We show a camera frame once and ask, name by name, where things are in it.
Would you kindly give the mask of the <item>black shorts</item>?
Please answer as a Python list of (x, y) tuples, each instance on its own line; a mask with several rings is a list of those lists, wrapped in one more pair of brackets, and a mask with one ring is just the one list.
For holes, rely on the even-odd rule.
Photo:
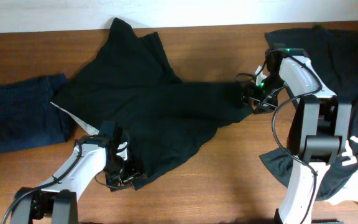
[(84, 124), (115, 121), (130, 137), (129, 151), (144, 168), (135, 189), (194, 156), (216, 131), (252, 113), (236, 82), (183, 82), (156, 32), (143, 37), (114, 19), (108, 39), (52, 102)]

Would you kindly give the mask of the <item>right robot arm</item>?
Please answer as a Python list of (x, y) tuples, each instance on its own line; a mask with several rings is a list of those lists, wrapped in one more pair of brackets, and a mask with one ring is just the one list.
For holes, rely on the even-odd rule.
[(292, 159), (287, 192), (274, 223), (311, 223), (319, 186), (337, 156), (345, 150), (352, 105), (338, 98), (315, 72), (306, 50), (273, 44), (264, 64), (244, 82), (242, 102), (254, 114), (272, 113), (287, 104), (296, 111), (287, 145)]

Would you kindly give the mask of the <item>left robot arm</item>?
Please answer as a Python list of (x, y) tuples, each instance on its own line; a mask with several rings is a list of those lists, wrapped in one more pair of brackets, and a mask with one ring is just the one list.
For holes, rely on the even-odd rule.
[(66, 162), (45, 182), (17, 191), (3, 223), (33, 223), (50, 217), (52, 223), (78, 223), (78, 200), (92, 180), (104, 174), (111, 192), (132, 187), (144, 176), (141, 161), (131, 155), (130, 136), (115, 121), (104, 121), (98, 134), (75, 140)]

